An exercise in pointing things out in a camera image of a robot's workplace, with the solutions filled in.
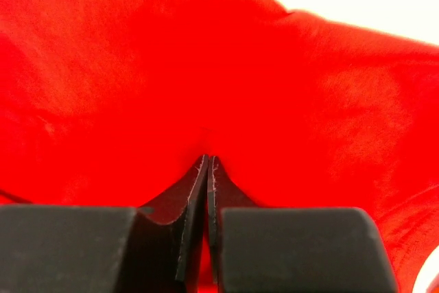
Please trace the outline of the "red t shirt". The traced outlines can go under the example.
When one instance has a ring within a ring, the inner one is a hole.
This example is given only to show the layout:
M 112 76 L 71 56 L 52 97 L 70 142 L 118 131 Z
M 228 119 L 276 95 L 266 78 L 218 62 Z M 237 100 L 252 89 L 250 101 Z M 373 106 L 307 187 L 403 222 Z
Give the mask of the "red t shirt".
M 438 245 L 438 48 L 275 0 L 1 0 L 1 188 L 135 205 L 201 154 L 255 201 L 360 207 L 402 292 Z

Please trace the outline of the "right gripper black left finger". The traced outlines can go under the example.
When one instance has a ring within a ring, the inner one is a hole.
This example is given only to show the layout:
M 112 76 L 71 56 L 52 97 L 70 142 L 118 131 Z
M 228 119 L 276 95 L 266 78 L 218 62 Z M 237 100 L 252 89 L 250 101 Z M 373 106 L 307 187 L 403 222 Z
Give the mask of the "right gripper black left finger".
M 2 292 L 195 292 L 209 158 L 140 207 L 1 208 Z

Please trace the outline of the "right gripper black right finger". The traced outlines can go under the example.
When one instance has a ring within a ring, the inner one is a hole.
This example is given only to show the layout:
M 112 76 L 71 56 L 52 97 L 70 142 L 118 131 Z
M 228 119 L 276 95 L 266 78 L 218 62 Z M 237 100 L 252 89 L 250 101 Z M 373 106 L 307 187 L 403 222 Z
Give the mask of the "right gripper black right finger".
M 398 291 L 378 228 L 362 209 L 262 207 L 216 156 L 207 209 L 220 292 Z

